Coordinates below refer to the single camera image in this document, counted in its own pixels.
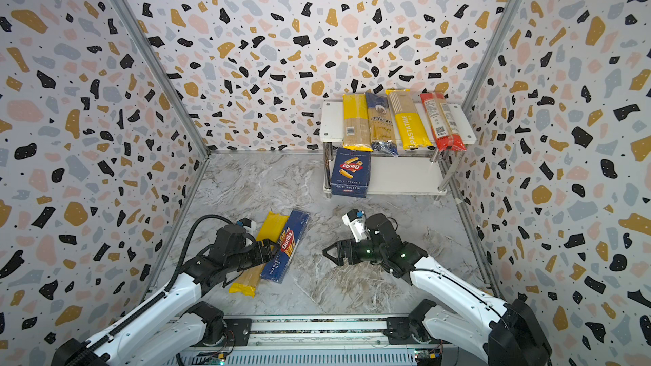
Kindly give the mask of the yellow Pastatime spaghetti package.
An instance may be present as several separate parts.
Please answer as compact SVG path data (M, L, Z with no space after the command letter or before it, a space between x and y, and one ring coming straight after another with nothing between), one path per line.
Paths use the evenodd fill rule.
M432 141L427 135L412 93L407 90L390 89L386 91L386 95L403 150L432 147Z

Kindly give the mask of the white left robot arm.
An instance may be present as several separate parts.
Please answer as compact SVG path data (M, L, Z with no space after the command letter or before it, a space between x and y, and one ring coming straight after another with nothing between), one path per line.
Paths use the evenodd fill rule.
M186 262L170 281L125 317L84 341L72 338L56 350L54 365L160 364L199 345L233 348L237 332L222 310L204 301L246 270L271 262L277 242L258 241L239 224L217 231L215 241Z

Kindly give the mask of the blue Barilla spaghetti box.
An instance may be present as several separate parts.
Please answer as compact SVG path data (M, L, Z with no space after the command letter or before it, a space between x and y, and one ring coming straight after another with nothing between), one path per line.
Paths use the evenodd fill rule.
M282 283L293 254L298 247L303 233L306 232L309 222L310 215L303 211L293 210L288 215L288 220L277 241L279 251L274 259L264 266L261 273L262 280Z

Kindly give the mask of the yellow spaghetti package with barcode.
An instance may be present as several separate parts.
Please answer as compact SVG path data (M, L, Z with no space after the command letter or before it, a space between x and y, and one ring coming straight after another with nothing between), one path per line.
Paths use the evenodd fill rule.
M366 95L346 94L342 98L345 149L372 152Z

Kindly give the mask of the red spaghetti package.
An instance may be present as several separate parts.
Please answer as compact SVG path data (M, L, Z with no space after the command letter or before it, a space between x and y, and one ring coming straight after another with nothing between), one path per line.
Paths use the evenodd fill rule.
M437 149L440 152L465 152L466 145L445 96L442 93L422 93L420 101L427 112Z

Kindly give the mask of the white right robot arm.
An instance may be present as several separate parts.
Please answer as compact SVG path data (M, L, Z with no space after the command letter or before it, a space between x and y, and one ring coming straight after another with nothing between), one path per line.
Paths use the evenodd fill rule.
M552 347L532 309L463 281L425 249L405 242L394 219L353 209L342 217L353 236L322 254L337 266L368 262L428 294L408 316L388 319L392 344L449 342L489 365L545 365Z

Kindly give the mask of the blue clear spaghetti bag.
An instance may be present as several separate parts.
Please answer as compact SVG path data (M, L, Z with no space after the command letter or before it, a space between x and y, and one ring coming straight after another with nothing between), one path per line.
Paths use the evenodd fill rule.
M393 130L392 115L386 96L368 91L366 93L371 148L389 156L398 156Z

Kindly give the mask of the blue Barilla rigatoni box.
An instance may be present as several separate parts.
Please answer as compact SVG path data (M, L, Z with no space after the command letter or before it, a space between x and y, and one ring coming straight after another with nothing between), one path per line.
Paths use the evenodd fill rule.
M369 152L337 149L331 176L331 190L334 195L365 198L370 181Z

